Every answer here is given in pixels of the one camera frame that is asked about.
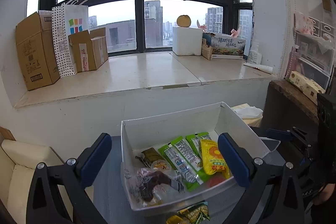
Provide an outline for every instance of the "gray tablecloth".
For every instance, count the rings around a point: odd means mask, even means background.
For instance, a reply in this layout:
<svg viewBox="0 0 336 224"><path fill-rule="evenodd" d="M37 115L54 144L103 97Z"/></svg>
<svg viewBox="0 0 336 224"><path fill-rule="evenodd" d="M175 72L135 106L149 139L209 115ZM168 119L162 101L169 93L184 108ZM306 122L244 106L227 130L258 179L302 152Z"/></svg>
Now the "gray tablecloth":
<svg viewBox="0 0 336 224"><path fill-rule="evenodd" d="M268 154L264 160L267 163L272 163L274 165L283 165L285 162L277 151ZM101 215L105 218L107 223L166 223L168 214L153 217L142 217L131 210L120 180L120 163L121 140L120 136L115 136L112 137L112 150L93 184L93 203ZM244 190L244 188L235 185L224 193L220 193L217 196L209 198L207 202L211 221L207 221L207 223L221 224L232 211L241 195L244 193ZM263 207L267 201L269 191L270 186L265 189L263 197L250 223L256 223L258 221L259 216L263 211Z"/></svg>

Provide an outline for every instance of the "beige chair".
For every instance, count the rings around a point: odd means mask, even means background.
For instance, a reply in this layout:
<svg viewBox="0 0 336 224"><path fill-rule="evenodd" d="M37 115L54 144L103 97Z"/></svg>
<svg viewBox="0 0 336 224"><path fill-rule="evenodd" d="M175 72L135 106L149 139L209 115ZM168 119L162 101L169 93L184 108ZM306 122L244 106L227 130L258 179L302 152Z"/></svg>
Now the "beige chair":
<svg viewBox="0 0 336 224"><path fill-rule="evenodd" d="M17 224L26 223L28 193L36 165L63 162L48 146L4 140L0 147L0 199ZM59 186L66 209L72 218L72 205L64 186Z"/></svg>

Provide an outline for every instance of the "yellow packet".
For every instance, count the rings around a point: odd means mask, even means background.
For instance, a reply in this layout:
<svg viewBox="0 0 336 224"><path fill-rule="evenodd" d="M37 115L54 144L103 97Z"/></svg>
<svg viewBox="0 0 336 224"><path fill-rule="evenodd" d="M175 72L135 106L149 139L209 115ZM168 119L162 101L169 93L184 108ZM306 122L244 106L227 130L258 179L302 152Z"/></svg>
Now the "yellow packet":
<svg viewBox="0 0 336 224"><path fill-rule="evenodd" d="M223 172L226 179L230 177L229 168L218 149L218 145L212 140L200 140L202 148L203 168L207 175L213 175L217 171Z"/></svg>

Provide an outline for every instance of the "bolt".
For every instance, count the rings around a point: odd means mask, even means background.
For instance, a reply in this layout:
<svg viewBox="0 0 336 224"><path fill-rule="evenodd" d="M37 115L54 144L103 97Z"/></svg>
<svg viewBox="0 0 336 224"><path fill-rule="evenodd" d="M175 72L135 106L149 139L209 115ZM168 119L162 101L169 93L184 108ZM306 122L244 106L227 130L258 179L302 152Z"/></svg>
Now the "bolt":
<svg viewBox="0 0 336 224"><path fill-rule="evenodd" d="M37 168L38 169L42 169L44 167L44 163L43 162L40 162L38 165L37 165Z"/></svg>
<svg viewBox="0 0 336 224"><path fill-rule="evenodd" d="M293 163L291 162L287 162L286 163L286 166L289 168L289 169L292 169L294 166L293 166Z"/></svg>
<svg viewBox="0 0 336 224"><path fill-rule="evenodd" d="M76 159L74 159L74 158L71 158L71 159L67 160L68 165L74 165L75 163L76 163Z"/></svg>
<svg viewBox="0 0 336 224"><path fill-rule="evenodd" d="M264 161L263 161L262 159L260 159L260 158L255 158L255 159L254 159L254 163L255 163L255 164L262 165L263 162L264 162Z"/></svg>

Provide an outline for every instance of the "windowsill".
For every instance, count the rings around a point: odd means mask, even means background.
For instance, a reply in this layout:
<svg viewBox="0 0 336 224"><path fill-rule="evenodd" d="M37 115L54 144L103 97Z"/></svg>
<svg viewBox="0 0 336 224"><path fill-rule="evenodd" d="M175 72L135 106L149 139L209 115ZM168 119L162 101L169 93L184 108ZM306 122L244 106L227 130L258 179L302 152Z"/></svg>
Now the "windowsill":
<svg viewBox="0 0 336 224"><path fill-rule="evenodd" d="M273 78L243 66L244 60L177 56L173 52L151 52L110 57L98 70L63 77L54 85L27 91L15 108L135 89L168 89L204 85L209 82Z"/></svg>

